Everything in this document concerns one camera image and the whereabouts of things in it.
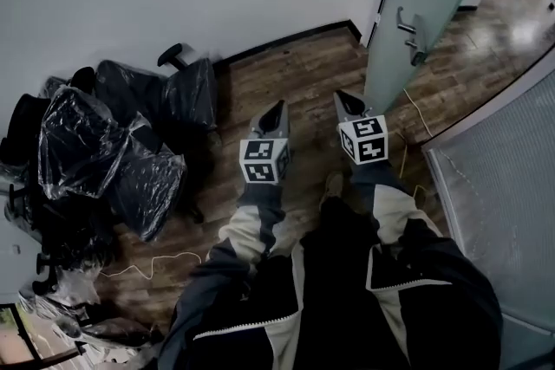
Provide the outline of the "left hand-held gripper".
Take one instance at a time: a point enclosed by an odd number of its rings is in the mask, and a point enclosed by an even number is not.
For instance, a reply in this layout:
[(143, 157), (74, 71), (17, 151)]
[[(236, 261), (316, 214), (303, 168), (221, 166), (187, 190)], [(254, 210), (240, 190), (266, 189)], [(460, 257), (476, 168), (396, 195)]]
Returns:
[(239, 165), (249, 184), (278, 184), (291, 164), (289, 108), (285, 100), (265, 107), (240, 141)]

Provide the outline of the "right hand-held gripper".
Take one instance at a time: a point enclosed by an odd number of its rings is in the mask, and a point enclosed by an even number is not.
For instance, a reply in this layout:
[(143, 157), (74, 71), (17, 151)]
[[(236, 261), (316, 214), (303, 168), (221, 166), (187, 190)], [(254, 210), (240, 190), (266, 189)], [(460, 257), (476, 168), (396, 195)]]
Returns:
[[(367, 116), (372, 109), (366, 98), (357, 93), (338, 89), (333, 97), (339, 120)], [(340, 122), (338, 132), (343, 150), (356, 165), (388, 158), (388, 129), (383, 115)]]

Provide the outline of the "metal door lever handle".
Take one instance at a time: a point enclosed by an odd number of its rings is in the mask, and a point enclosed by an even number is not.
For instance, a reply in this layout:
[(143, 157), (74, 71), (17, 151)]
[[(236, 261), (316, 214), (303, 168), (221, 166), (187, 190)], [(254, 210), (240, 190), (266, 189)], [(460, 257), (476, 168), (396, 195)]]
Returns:
[(410, 49), (410, 64), (417, 67), (425, 62), (428, 56), (428, 42), (423, 17), (414, 14), (412, 23), (402, 20), (403, 7), (399, 6), (396, 11), (396, 26), (408, 34), (404, 44)]

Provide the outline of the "person's right forearm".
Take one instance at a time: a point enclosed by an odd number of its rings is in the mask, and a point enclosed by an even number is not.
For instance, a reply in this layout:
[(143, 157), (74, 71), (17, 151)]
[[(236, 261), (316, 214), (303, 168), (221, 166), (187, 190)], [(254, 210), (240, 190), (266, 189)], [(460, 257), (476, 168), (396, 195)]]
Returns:
[(405, 190), (388, 161), (351, 167), (351, 182), (377, 222), (377, 236), (382, 245), (401, 249), (402, 237), (414, 234), (442, 237), (428, 215), (417, 208), (415, 199)]

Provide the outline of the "person's left forearm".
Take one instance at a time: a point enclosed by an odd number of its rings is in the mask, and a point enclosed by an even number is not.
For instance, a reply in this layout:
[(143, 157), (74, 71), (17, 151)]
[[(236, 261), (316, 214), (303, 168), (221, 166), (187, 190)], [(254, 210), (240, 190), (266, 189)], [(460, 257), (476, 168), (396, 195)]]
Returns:
[(223, 274), (255, 269), (277, 239), (274, 227), (285, 219), (280, 185), (247, 184), (228, 223), (219, 229), (206, 265)]

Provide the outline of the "person's brown shoe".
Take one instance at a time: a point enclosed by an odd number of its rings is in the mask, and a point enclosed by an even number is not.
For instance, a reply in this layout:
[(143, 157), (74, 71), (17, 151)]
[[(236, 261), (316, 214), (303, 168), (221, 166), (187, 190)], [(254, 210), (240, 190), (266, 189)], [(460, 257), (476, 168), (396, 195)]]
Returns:
[(331, 198), (343, 198), (344, 176), (342, 172), (331, 172), (325, 181), (323, 195), (320, 199), (319, 209)]

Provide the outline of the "black baseboard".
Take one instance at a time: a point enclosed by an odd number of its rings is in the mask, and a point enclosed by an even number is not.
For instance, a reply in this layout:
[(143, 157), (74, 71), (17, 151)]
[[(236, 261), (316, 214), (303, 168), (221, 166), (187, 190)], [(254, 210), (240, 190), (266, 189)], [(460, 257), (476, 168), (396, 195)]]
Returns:
[(319, 35), (322, 34), (324, 32), (328, 32), (328, 31), (333, 31), (336, 29), (341, 29), (341, 28), (346, 28), (349, 33), (359, 42), (360, 39), (362, 38), (362, 33), (361, 31), (355, 26), (355, 24), (349, 19), (349, 20), (343, 20), (343, 21), (339, 21), (339, 22), (335, 22), (335, 23), (329, 23), (329, 24), (325, 24), (325, 25), (321, 25), (312, 29), (307, 29), (305, 31), (302, 32), (298, 32), (295, 33), (293, 35), (289, 35), (289, 36), (285, 36), (285, 37), (281, 37), (279, 39), (258, 45), (257, 47), (253, 47), (251, 49), (247, 49), (245, 51), (239, 52), (235, 55), (230, 55), (226, 58), (219, 58), (218, 60), (214, 60), (212, 62), (212, 64), (214, 66), (226, 66), (226, 65), (230, 65), (233, 64), (235, 62), (239, 62), (244, 60), (245, 58), (260, 54), (262, 52), (265, 52), (266, 50), (269, 49), (274, 49), (276, 47), (285, 45), (285, 44), (289, 44), (292, 42), (296, 42), (298, 40), (304, 39), (304, 38), (308, 38), (308, 37), (312, 37), (315, 35)]

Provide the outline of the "glass partition with white blinds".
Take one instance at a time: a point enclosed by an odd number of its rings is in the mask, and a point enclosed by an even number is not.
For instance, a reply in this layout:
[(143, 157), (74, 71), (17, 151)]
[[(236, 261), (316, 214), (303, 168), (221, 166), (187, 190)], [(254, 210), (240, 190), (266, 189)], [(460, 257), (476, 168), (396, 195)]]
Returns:
[(555, 336), (555, 70), (424, 153), (451, 234), (502, 311)]

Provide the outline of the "person's torso in dark jacket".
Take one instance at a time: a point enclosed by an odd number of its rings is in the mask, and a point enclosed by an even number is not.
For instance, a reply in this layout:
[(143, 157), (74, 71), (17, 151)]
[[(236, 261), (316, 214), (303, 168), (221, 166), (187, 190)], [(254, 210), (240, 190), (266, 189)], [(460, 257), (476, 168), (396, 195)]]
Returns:
[(382, 245), (339, 198), (288, 254), (246, 272), (206, 265), (176, 305), (159, 370), (498, 370), (490, 282), (447, 237)]

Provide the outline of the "window with dark frame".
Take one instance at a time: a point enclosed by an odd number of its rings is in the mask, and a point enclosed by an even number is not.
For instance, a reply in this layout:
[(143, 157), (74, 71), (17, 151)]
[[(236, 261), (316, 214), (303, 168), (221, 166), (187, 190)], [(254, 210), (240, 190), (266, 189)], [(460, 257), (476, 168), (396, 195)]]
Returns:
[(15, 303), (0, 304), (0, 370), (84, 370), (76, 345), (48, 342)]

